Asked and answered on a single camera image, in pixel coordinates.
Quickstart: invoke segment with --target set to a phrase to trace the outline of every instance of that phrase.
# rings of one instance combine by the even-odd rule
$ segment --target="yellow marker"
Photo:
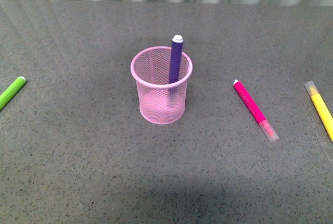
[[[328,108],[326,107],[321,95],[318,93],[316,86],[314,85],[313,81],[309,81],[304,84],[306,90],[308,91],[311,100],[314,106],[317,109],[319,116],[325,126],[325,129],[328,133],[329,138],[333,142],[333,118]]]

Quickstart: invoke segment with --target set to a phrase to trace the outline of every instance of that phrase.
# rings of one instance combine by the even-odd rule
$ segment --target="table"
[[[0,1],[1,223],[332,223],[333,8]],[[158,126],[130,63],[181,34],[186,110]],[[270,143],[242,81],[280,136]]]

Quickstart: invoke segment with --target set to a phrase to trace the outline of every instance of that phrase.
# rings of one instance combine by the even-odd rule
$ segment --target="green marker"
[[[16,95],[17,92],[25,85],[26,79],[24,77],[18,77],[8,89],[0,95],[0,111],[6,106],[6,104]]]

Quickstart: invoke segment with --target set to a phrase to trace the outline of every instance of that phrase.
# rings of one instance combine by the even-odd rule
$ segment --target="white marker cap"
[[[175,43],[182,43],[184,40],[183,40],[183,37],[181,35],[175,35],[172,39],[173,42]]]

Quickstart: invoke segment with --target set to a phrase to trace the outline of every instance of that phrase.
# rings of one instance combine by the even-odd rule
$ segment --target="marker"
[[[266,120],[266,117],[261,112],[259,107],[255,104],[254,100],[250,96],[249,92],[244,88],[243,84],[240,81],[235,80],[234,89],[245,103],[249,111],[251,112],[254,119],[259,124],[260,128],[266,134],[270,142],[276,142],[280,137],[276,134],[270,123]]]
[[[6,106],[6,104],[16,95],[17,92],[25,85],[26,79],[24,77],[18,77],[9,87],[0,95],[0,111]]]
[[[169,70],[169,84],[179,80],[179,69],[181,67],[182,51],[183,51],[183,37],[175,35],[171,43],[171,57],[170,57],[170,70]],[[176,103],[177,87],[168,89],[168,107],[173,108]]]
[[[183,42],[184,40],[181,35],[175,35],[172,39],[169,84],[179,80]]]
[[[324,103],[324,100],[322,99],[322,96],[319,94],[316,86],[314,85],[313,81],[309,81],[306,84],[304,84],[306,90],[308,91],[309,96],[311,97],[311,100],[324,124],[324,127],[328,133],[329,138],[333,142],[333,118],[330,112],[328,111],[328,108],[326,107],[326,104]]]

